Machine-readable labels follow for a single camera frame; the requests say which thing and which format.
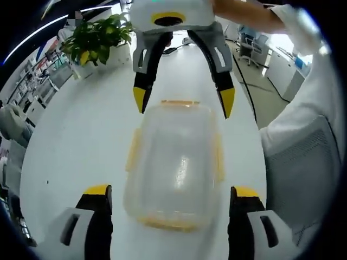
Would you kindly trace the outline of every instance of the white desk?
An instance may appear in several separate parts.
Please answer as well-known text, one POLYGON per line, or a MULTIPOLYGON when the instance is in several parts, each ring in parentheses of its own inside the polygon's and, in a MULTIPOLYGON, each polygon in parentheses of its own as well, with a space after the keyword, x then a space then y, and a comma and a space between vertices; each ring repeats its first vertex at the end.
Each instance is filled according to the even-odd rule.
POLYGON ((43 240, 47 225, 66 207, 74 207, 87 187, 108 183, 113 187, 112 259, 227 259, 230 187, 252 187, 266 202, 258 127, 242 87, 232 77, 236 97, 225 121, 202 52, 194 45, 179 48, 162 57, 147 106, 162 99, 190 99, 216 112, 226 168, 221 206, 210 229, 193 233, 145 227, 123 208, 125 163, 133 131, 143 118, 132 94, 132 66, 64 85, 36 126, 23 164, 21 209, 37 242, 43 240))
POLYGON ((265 76, 271 81, 278 94, 290 102, 299 91, 306 76, 289 56, 278 48, 270 48, 273 52, 265 76))
POLYGON ((43 106, 38 102, 37 99, 34 99, 31 103, 30 107, 28 108, 26 114, 27 118, 34 124, 37 125, 38 121, 40 120, 41 116, 43 115, 45 109, 43 106))

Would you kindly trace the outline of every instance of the white cabinet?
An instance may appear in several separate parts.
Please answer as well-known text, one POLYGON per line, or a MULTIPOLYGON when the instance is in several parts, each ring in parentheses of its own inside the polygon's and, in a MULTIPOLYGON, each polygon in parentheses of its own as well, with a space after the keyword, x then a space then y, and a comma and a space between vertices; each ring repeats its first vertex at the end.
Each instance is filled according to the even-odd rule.
POLYGON ((272 82, 278 94, 289 102, 293 100, 305 80, 294 61, 276 51, 272 52, 265 76, 272 82))

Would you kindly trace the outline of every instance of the green leaves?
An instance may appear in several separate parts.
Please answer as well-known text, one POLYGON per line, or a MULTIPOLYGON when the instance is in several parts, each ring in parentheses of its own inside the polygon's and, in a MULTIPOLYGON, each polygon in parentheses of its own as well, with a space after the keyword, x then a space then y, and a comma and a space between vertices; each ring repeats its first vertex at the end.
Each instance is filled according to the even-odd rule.
POLYGON ((131 43, 129 33, 133 30, 131 22, 126 19, 127 13, 111 15, 96 22, 83 22, 73 36, 62 43, 61 50, 71 60, 85 64, 89 61, 97 66, 97 60, 106 64, 110 57, 110 47, 122 42, 131 43))
POLYGON ((101 45, 98 51, 99 60, 102 64, 106 65, 108 58, 110 57, 110 47, 101 45))

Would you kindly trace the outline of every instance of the chair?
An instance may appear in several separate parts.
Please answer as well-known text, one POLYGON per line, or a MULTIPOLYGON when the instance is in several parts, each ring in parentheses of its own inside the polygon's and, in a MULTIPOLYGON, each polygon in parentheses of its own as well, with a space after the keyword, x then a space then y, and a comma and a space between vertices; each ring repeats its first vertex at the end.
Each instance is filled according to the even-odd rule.
POLYGON ((265 35, 260 35, 257 39, 250 39, 245 37, 245 41, 241 41, 241 47, 240 48, 246 48, 249 49, 250 55, 242 55, 242 51, 240 51, 240 55, 242 55, 239 60, 247 60, 248 66, 250 66, 251 62, 253 62, 257 67, 259 67, 259 63, 257 62, 259 60, 259 57, 262 57, 263 55, 267 55, 267 52, 265 50, 268 50, 266 48, 266 41, 268 40, 268 37, 265 35))
POLYGON ((302 249, 319 229, 337 187, 341 163, 327 119, 318 116, 291 140, 264 149, 267 210, 292 229, 302 249))

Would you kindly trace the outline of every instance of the transparent plastic box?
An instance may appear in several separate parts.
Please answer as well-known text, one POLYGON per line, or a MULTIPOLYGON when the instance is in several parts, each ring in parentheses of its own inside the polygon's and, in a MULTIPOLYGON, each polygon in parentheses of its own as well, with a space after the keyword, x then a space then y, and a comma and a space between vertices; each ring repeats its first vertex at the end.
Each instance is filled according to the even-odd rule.
POLYGON ((188 101, 149 108, 135 131, 126 170, 124 208, 130 216, 163 229, 209 225, 223 179, 214 113, 188 101))

